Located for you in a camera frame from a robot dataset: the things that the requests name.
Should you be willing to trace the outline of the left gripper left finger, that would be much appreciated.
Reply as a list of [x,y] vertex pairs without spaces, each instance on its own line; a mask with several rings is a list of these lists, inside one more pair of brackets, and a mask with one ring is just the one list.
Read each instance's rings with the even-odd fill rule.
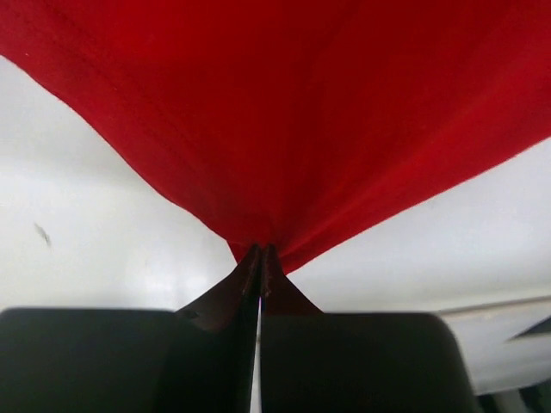
[[178,311],[4,310],[2,411],[248,411],[261,255]]

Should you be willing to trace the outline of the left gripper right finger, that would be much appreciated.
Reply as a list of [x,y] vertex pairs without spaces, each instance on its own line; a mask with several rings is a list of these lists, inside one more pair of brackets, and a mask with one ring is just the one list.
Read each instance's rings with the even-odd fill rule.
[[455,335],[429,312],[328,313],[263,252],[264,412],[475,412]]

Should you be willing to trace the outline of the red t shirt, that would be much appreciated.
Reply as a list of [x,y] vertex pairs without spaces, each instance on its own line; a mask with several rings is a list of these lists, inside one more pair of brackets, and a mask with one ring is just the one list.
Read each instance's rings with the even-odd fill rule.
[[1,54],[289,272],[550,134],[547,1],[4,1]]

